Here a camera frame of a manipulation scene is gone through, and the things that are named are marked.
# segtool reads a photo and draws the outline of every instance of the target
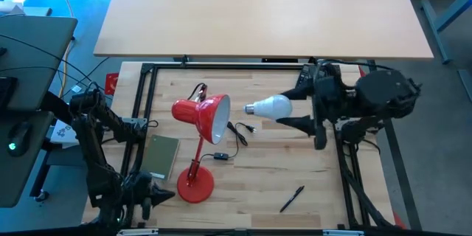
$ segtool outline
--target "light wood desk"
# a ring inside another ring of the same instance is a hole
[[[112,109],[120,116],[129,117],[133,108],[141,63],[123,63],[119,73]],[[341,66],[343,80],[352,85],[359,78],[357,67]],[[267,119],[248,116],[242,107],[294,87],[298,72],[280,70],[193,70],[160,69],[157,74],[151,119],[159,126],[149,128],[153,134],[181,140],[170,180],[162,186],[176,191],[179,173],[190,165],[198,144],[198,132],[194,125],[172,118],[170,107],[175,100],[187,98],[199,82],[208,85],[208,95],[226,93],[231,97],[233,123],[244,122],[257,128],[249,133],[238,130],[246,137],[249,146],[240,146],[238,155],[228,161],[205,158],[202,165],[212,171],[215,190],[206,201],[189,204],[178,194],[154,208],[147,226],[159,228],[277,228],[277,229],[332,229],[339,223],[347,224],[346,208],[336,157],[333,132],[328,129],[328,143],[324,150],[313,148],[313,139],[293,128],[279,125]],[[294,101],[294,116],[311,112],[310,100]],[[119,171],[125,146],[104,145],[108,163]],[[235,135],[226,131],[218,145],[204,144],[203,153],[216,151],[234,154]],[[385,218],[394,222],[389,195],[386,189],[378,151],[361,143],[358,152],[362,180],[366,194]],[[282,213],[282,205],[305,185],[303,192]],[[357,219],[361,220],[358,202],[354,200]],[[91,221],[98,214],[87,203],[83,221]],[[135,208],[134,224],[140,221],[141,207]]]
[[[433,58],[410,0],[111,0],[94,54]]]

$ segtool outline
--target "book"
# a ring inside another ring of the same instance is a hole
[[[154,178],[169,180],[179,144],[179,139],[152,135],[141,168]]]

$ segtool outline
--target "power cord switch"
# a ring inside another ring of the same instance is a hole
[[[227,153],[215,152],[215,154],[213,154],[213,158],[219,160],[228,160],[229,155]]]

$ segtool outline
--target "white light bulb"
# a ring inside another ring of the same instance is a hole
[[[245,105],[243,110],[246,114],[276,120],[290,116],[292,113],[292,103],[286,96],[279,94]]]

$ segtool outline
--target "pen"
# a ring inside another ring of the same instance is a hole
[[[282,206],[282,209],[280,210],[280,213],[282,213],[287,207],[288,205],[295,199],[295,197],[298,196],[298,194],[300,194],[301,191],[303,191],[303,188],[305,188],[305,185],[299,187],[296,192],[295,192],[295,195],[292,196],[287,203],[285,203],[285,205]]]

